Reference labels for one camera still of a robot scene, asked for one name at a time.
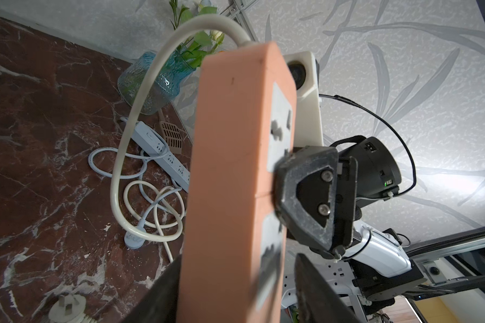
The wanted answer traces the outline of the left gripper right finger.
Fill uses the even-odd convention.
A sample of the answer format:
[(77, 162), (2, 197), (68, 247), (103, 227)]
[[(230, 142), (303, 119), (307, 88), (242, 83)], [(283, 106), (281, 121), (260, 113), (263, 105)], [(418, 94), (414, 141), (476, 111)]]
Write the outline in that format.
[(300, 322), (360, 322), (304, 254), (295, 258), (295, 285)]

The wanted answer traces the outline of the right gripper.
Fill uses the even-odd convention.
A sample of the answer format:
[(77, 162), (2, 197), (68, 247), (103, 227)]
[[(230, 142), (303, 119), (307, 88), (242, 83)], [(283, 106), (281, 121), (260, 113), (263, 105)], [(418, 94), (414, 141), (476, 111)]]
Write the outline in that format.
[[(336, 147), (351, 146), (338, 153)], [(290, 235), (324, 258), (343, 258), (353, 243), (356, 208), (400, 192), (399, 166), (376, 137), (305, 147), (281, 159), (273, 202)]]

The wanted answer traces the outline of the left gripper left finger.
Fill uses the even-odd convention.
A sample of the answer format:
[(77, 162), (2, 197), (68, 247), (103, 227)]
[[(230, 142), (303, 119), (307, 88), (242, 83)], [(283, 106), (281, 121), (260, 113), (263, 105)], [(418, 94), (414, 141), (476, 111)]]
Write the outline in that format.
[(178, 256), (152, 285), (122, 323), (175, 323), (182, 256)]

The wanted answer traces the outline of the pink power strip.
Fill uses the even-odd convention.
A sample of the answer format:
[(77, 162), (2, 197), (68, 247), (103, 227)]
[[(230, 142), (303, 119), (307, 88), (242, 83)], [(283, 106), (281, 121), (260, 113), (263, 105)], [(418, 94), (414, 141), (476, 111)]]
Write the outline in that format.
[(178, 322), (278, 322), (286, 228), (273, 169), (293, 146), (296, 88), (276, 43), (202, 65)]

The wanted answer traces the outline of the grey white power strip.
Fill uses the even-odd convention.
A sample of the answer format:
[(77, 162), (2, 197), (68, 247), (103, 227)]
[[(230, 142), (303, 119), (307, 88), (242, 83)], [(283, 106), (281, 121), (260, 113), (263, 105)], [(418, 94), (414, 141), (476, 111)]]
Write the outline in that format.
[(138, 121), (132, 134), (132, 140), (149, 157), (155, 157), (156, 163), (174, 180), (185, 192), (189, 192), (190, 171), (167, 148), (166, 142), (151, 127)]

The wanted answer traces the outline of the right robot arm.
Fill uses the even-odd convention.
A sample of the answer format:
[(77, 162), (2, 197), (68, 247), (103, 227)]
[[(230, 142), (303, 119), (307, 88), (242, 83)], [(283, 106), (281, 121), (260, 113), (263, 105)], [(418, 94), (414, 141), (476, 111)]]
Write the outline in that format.
[(300, 254), (284, 273), (281, 306), (304, 308), (311, 322), (332, 313), (365, 321), (424, 281), (399, 235), (361, 218), (364, 207), (401, 195), (394, 157), (375, 137), (342, 144), (296, 137), (275, 172), (275, 208), (288, 236), (327, 261), (315, 265)]

